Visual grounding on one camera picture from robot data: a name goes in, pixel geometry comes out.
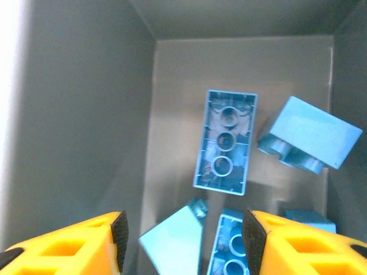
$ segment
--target light blue lego brick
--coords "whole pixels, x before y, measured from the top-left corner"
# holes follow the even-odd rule
[[[318,229],[326,230],[332,233],[337,232],[336,225],[316,211],[301,209],[286,210],[285,217],[287,219],[291,219],[292,221],[300,222],[305,225],[310,225]]]
[[[193,199],[139,238],[160,275],[198,274],[207,212],[205,201]]]
[[[258,136],[258,149],[288,166],[320,173],[339,169],[362,130],[291,96]]]
[[[224,209],[210,257],[207,275],[249,275],[242,239],[243,213]]]
[[[193,186],[244,195],[257,95],[208,90]]]

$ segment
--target black rubber pad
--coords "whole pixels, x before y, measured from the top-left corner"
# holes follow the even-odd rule
[[[351,245],[350,247],[353,248],[354,251],[357,252],[359,255],[367,259],[367,247],[361,245]]]
[[[13,248],[0,253],[0,270],[11,263],[15,258],[24,252],[21,247]]]
[[[250,210],[246,209],[243,217],[242,238],[245,245],[248,268],[251,275],[260,274],[266,237],[267,234],[261,223]]]
[[[120,272],[122,272],[128,241],[128,223],[125,210],[111,224],[111,230],[114,243],[117,246],[117,265]]]

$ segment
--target box floor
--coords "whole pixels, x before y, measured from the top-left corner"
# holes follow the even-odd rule
[[[158,41],[140,233],[191,198],[207,199],[205,273],[223,207],[273,214],[303,208],[324,214],[327,170],[314,175],[289,168],[257,150],[255,139],[266,118],[292,95],[329,111],[332,57],[332,36]],[[259,95],[243,197],[192,187],[208,89]],[[155,274],[142,250],[138,273]]]

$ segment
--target circular hole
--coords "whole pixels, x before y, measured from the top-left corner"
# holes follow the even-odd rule
[[[217,137],[217,144],[220,150],[228,152],[236,145],[235,137],[230,132],[220,133]]]
[[[224,265],[225,275],[244,275],[245,265],[239,260],[230,260]]]
[[[224,107],[220,112],[219,118],[223,126],[233,127],[239,120],[239,114],[234,107]]]
[[[238,257],[246,256],[245,246],[243,244],[243,239],[241,235],[234,235],[231,238],[231,240],[229,241],[229,249],[231,250],[232,254]]]
[[[217,176],[228,176],[233,170],[233,163],[226,156],[218,156],[213,160],[211,168]]]

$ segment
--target rectangular cutout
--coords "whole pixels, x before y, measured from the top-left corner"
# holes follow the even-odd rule
[[[61,239],[42,252],[42,256],[74,256],[85,244],[83,239]]]
[[[320,239],[310,236],[289,237],[287,241],[299,253],[333,253],[335,252],[328,244]]]
[[[314,262],[311,266],[320,275],[363,275],[364,272],[346,262]]]
[[[57,269],[47,268],[22,268],[15,275],[54,275]]]

